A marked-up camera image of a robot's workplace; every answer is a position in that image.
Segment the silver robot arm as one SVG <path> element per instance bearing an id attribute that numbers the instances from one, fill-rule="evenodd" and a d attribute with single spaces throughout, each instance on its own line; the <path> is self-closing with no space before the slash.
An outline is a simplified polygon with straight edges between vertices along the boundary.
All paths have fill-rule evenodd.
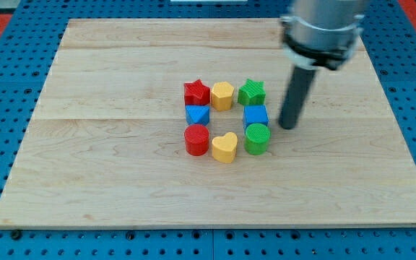
<path id="1" fill-rule="evenodd" d="M 295 0 L 280 17 L 285 55 L 297 67 L 337 70 L 352 58 L 368 0 Z"/>

